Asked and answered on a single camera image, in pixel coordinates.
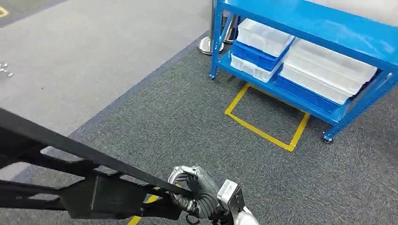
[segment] blue plastic bin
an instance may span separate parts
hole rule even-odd
[[[286,47],[279,57],[275,57],[235,40],[232,46],[232,53],[238,58],[251,62],[262,69],[272,71],[278,64],[279,60],[285,56],[290,46],[291,43]]]
[[[275,86],[306,101],[307,103],[315,106],[319,110],[325,113],[332,114],[341,105],[323,97],[315,92],[312,92],[278,74],[274,74],[276,77]]]

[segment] dark gray carpet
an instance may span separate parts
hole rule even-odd
[[[175,165],[200,165],[217,179],[243,185],[261,224],[396,224],[398,221],[398,90],[324,144],[324,122],[311,117],[294,152],[239,125],[224,111],[244,85],[196,50],[151,80],[80,140],[166,179]],[[249,89],[233,113],[288,143],[303,113]],[[65,182],[36,171],[31,181]],[[2,224],[127,224],[68,219],[66,213],[2,210]],[[141,225],[186,224],[144,218]]]

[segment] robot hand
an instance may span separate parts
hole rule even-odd
[[[184,211],[197,218],[209,218],[214,215],[219,207],[217,193],[219,188],[200,166],[176,166],[168,178],[168,182],[178,185],[186,181],[194,193],[194,199],[182,195],[171,194],[172,199]]]
[[[200,166],[174,167],[168,182],[178,185],[183,181],[194,193],[194,199],[175,194],[171,197],[184,211],[197,218],[209,218],[213,224],[259,225],[245,207],[242,190],[237,183],[226,180],[219,189]]]

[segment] floor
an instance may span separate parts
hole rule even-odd
[[[208,30],[207,0],[0,0],[0,107],[69,135]],[[0,172],[10,179],[25,167]]]
[[[241,126],[225,109],[244,82],[219,72],[209,80],[209,57],[196,43],[132,87],[72,137],[166,179],[175,165],[201,165],[217,183],[243,186],[260,224],[395,224],[398,219],[398,89],[325,144],[324,122],[311,117],[294,152]],[[250,88],[233,114],[287,142],[303,113]],[[33,167],[21,182],[64,185],[73,179]],[[2,224],[127,224],[72,220],[66,213],[3,210]],[[144,218],[140,225],[186,224]]]

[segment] stanchion base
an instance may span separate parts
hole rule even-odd
[[[210,38],[209,37],[205,37],[202,40],[200,40],[199,46],[198,48],[200,49],[200,51],[203,54],[206,55],[212,55],[213,54],[213,50],[210,48]],[[221,47],[220,47],[220,52],[224,49],[224,43],[221,42]]]

